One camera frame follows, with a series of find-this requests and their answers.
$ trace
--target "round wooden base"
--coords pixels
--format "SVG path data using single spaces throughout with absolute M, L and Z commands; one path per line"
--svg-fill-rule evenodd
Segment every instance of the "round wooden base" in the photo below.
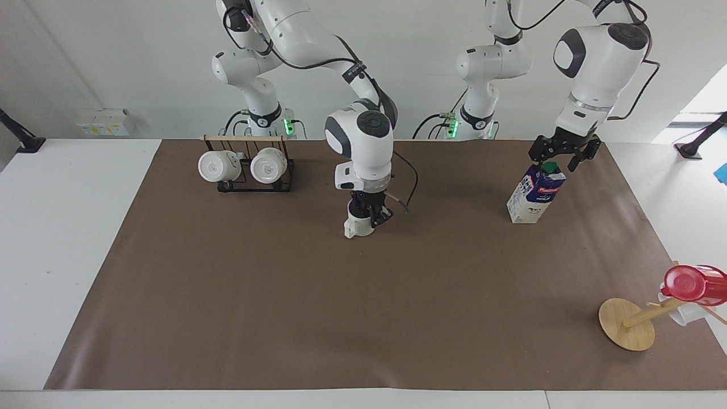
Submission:
M 613 298 L 603 303 L 598 312 L 601 327 L 616 345 L 629 351 L 645 351 L 654 345 L 656 333 L 651 321 L 645 321 L 633 328 L 623 325 L 625 319 L 642 311 L 631 301 Z

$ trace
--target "green cap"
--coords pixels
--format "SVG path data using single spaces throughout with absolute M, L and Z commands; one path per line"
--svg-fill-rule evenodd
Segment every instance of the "green cap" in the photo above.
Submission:
M 546 175 L 552 175 L 553 173 L 557 173 L 559 171 L 557 162 L 548 162 L 546 164 L 543 164 L 542 169 Z

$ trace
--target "white table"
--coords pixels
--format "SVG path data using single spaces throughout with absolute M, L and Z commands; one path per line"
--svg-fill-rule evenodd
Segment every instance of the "white table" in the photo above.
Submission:
M 670 255 L 727 266 L 727 133 L 703 162 L 671 146 L 611 145 Z M 0 172 L 0 408 L 684 408 L 727 392 L 38 392 L 146 174 L 157 140 L 50 140 Z M 696 210 L 690 226 L 675 221 Z M 727 351 L 727 328 L 710 324 Z

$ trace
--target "green indicator light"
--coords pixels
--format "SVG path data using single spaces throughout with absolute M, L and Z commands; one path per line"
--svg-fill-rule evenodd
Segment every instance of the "green indicator light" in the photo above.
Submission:
M 457 128 L 459 128 L 459 121 L 456 119 L 452 122 L 451 125 L 449 125 L 449 137 L 450 138 L 456 138 L 457 137 Z
M 293 135 L 293 132 L 295 132 L 295 128 L 293 128 L 293 124 L 288 120 L 285 119 L 285 129 L 288 132 L 288 135 Z

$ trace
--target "black pole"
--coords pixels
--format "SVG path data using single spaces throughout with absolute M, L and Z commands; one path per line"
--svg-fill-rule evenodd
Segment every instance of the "black pole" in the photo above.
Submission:
M 10 118 L 2 109 L 0 109 L 0 122 L 20 141 L 20 147 L 17 149 L 17 153 L 19 154 L 34 154 L 46 141 L 45 138 L 38 138 L 33 135 L 31 131 L 27 130 L 21 124 L 18 124 L 13 118 Z
M 703 143 L 707 142 L 717 131 L 721 130 L 727 124 L 727 112 L 722 113 L 722 116 L 711 124 L 702 134 L 694 140 L 692 143 L 677 144 L 675 147 L 677 151 L 686 159 L 701 159 L 699 156 L 699 147 Z

